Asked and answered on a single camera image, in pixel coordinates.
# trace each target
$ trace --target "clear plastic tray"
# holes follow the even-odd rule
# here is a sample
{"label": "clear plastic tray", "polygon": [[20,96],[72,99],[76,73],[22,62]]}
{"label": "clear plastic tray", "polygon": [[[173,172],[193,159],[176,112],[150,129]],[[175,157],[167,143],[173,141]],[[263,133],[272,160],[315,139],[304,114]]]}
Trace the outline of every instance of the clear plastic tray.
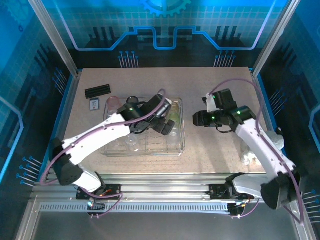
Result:
{"label": "clear plastic tray", "polygon": [[[127,98],[120,98],[123,104],[126,103],[126,100]],[[139,97],[140,102],[148,102],[149,100],[150,98]],[[124,136],[102,147],[100,153],[109,157],[180,156],[186,147],[183,104],[180,98],[172,97],[170,100],[174,107],[171,108],[166,118],[176,122],[170,135],[164,136],[153,129],[148,129],[141,134],[134,134],[138,147],[135,145],[135,148],[132,148],[128,145],[126,143],[128,136]]]}

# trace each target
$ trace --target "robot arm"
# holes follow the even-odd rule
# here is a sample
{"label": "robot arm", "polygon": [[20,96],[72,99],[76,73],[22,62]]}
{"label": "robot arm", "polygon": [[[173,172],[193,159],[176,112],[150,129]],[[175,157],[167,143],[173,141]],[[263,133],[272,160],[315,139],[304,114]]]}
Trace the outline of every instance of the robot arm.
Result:
{"label": "robot arm", "polygon": [[[169,112],[172,104],[167,98],[159,110],[150,117],[132,124],[121,124],[148,115],[161,103],[162,99],[163,96],[157,94],[144,104],[140,104],[139,102],[126,103],[118,109],[117,113],[114,113],[107,120],[90,130],[64,141],[60,141],[57,138],[54,139],[52,141],[53,158],[69,146],[72,146],[52,166],[59,183],[62,186],[74,184],[95,195],[103,194],[105,192],[105,184],[99,174],[85,169],[81,165],[81,162],[104,145],[131,133],[141,134],[148,129],[153,129],[158,133],[168,135],[174,127],[175,122],[172,120],[166,121],[165,115]],[[120,124],[95,131],[112,123]],[[75,144],[84,135],[88,136],[79,144]]]}
{"label": "robot arm", "polygon": [[222,190],[218,191],[216,188],[211,191],[211,199],[219,194],[215,192],[224,193],[225,190],[224,197],[232,198],[234,195],[243,194],[262,198],[272,209],[279,209],[282,205],[296,200],[297,194],[293,181],[284,164],[278,160],[277,155],[269,146],[272,146],[282,157],[297,182],[301,180],[301,176],[295,164],[274,146],[260,125],[257,131],[254,113],[247,106],[238,107],[229,89],[215,92],[213,95],[208,93],[202,100],[207,106],[207,111],[199,111],[194,114],[193,124],[197,127],[215,127],[217,130],[222,126],[229,126],[230,132],[236,133],[254,152],[267,175],[267,177],[253,177],[237,173],[227,178]]}

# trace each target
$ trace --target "glass panel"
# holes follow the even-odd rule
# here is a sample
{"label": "glass panel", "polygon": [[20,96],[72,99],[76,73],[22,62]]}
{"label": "glass panel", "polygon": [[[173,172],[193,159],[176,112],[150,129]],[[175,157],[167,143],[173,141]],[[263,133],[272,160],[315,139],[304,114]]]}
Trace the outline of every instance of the glass panel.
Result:
{"label": "glass panel", "polygon": [[[284,135],[285,152],[299,168],[306,168],[310,175],[306,188],[310,194],[306,198],[314,197],[320,191],[319,11],[320,2],[301,0],[261,71],[275,124]],[[312,222],[319,219],[318,205],[307,205],[315,207],[308,208],[308,212],[316,210],[310,214]]]}
{"label": "glass panel", "polygon": [[0,238],[14,239],[70,73],[27,0],[0,0],[0,33]]}
{"label": "glass panel", "polygon": [[287,3],[43,2],[78,68],[138,66],[126,58],[138,58],[139,67],[252,67]]}

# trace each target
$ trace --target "small white box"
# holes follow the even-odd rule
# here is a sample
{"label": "small white box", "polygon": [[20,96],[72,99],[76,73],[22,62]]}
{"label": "small white box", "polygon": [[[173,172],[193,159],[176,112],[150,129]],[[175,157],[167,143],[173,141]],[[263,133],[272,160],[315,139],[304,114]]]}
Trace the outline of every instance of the small white box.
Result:
{"label": "small white box", "polygon": [[90,110],[98,110],[99,109],[99,98],[90,99]]}

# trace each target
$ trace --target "gear graphic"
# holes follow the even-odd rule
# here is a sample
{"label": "gear graphic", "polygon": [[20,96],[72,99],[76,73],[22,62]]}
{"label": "gear graphic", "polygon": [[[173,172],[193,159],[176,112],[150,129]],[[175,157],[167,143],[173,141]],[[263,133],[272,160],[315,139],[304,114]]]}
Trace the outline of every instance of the gear graphic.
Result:
{"label": "gear graphic", "polygon": [[2,0],[2,4],[7,8],[18,24],[22,24],[29,16],[28,0]]}
{"label": "gear graphic", "polygon": [[186,10],[190,0],[140,0],[144,5],[145,10],[149,10],[150,14],[155,14],[157,17],[167,16],[173,17],[174,14],[180,14],[181,10]]}

